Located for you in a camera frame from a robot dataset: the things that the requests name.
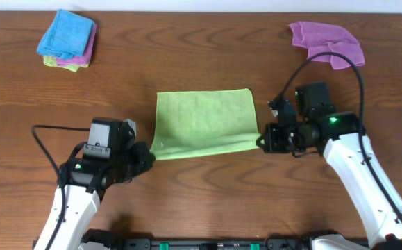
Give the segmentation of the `light green microfiber cloth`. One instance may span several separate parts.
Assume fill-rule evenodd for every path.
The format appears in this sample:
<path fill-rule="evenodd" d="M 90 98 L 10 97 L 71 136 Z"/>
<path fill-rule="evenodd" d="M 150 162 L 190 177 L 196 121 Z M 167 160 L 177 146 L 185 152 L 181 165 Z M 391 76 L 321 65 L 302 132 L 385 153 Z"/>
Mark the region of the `light green microfiber cloth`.
<path fill-rule="evenodd" d="M 159 92 L 151 152 L 173 160 L 256 149 L 253 95 L 247 88 Z"/>

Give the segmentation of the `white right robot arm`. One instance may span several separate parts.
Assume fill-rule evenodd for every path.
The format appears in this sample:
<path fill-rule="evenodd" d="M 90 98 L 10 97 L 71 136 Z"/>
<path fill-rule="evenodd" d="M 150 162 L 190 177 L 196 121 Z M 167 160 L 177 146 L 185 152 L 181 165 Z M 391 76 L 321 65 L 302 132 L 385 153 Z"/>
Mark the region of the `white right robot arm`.
<path fill-rule="evenodd" d="M 371 147 L 357 115 L 340 112 L 304 122 L 283 118 L 270 123 L 256 144 L 266 153 L 291 153 L 309 148 L 334 169 L 358 211 L 371 249 L 402 249 L 402 198 Z"/>

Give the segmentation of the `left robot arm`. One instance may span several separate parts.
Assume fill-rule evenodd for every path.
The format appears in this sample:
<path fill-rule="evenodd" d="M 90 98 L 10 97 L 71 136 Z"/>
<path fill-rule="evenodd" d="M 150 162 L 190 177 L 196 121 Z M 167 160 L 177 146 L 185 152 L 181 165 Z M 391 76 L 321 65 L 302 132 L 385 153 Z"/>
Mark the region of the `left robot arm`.
<path fill-rule="evenodd" d="M 87 226 L 99 210 L 106 190 L 114 184 L 129 183 L 149 171 L 156 158 L 145 142 L 136 142 L 121 151 L 101 147 L 108 158 L 79 151 L 99 149 L 85 142 L 78 144 L 58 169 L 58 188 L 47 222 L 33 245 L 39 249 L 123 249 L 124 240 L 114 233 Z"/>

